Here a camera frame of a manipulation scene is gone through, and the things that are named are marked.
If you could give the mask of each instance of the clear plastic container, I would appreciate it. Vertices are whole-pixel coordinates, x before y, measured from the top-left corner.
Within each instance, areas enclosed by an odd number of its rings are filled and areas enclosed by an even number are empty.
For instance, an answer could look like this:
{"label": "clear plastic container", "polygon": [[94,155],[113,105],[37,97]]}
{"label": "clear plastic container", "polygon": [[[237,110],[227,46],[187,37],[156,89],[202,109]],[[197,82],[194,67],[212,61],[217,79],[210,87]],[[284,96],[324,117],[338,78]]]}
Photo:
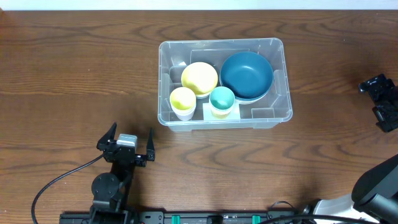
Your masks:
{"label": "clear plastic container", "polygon": [[[239,118],[205,120],[203,104],[208,97],[197,99],[193,118],[181,121],[170,105],[170,94],[181,87],[181,74],[187,65],[206,62],[220,75],[224,61],[232,54],[251,51],[265,57],[274,70],[271,89],[259,101],[239,105]],[[159,46],[159,99],[157,118],[172,131],[218,128],[266,129],[290,120],[293,116],[285,63],[284,46],[277,38],[236,40],[166,41]]]}

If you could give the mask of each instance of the brown tabletop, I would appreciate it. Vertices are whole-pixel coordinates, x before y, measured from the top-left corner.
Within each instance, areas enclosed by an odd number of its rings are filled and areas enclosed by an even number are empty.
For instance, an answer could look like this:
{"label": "brown tabletop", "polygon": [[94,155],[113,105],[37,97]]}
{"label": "brown tabletop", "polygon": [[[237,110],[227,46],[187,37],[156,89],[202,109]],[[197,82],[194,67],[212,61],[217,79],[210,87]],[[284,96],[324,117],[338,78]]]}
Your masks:
{"label": "brown tabletop", "polygon": [[[398,82],[396,11],[50,11],[0,18],[0,223],[30,223],[36,193],[100,152],[118,122],[156,161],[137,168],[130,204],[181,210],[265,210],[350,194],[361,174],[397,153],[397,131],[374,124],[358,84]],[[165,40],[278,37],[293,118],[272,129],[174,133],[157,120]],[[39,223],[88,211],[101,160],[57,182]]]}

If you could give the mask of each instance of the white background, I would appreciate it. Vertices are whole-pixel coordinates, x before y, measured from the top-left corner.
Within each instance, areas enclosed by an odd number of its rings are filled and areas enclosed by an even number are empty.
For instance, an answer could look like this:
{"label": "white background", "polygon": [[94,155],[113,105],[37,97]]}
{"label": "white background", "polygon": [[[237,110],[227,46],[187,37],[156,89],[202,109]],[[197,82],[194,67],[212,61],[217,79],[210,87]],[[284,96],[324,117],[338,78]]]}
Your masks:
{"label": "white background", "polygon": [[398,9],[398,0],[0,0],[3,10]]}

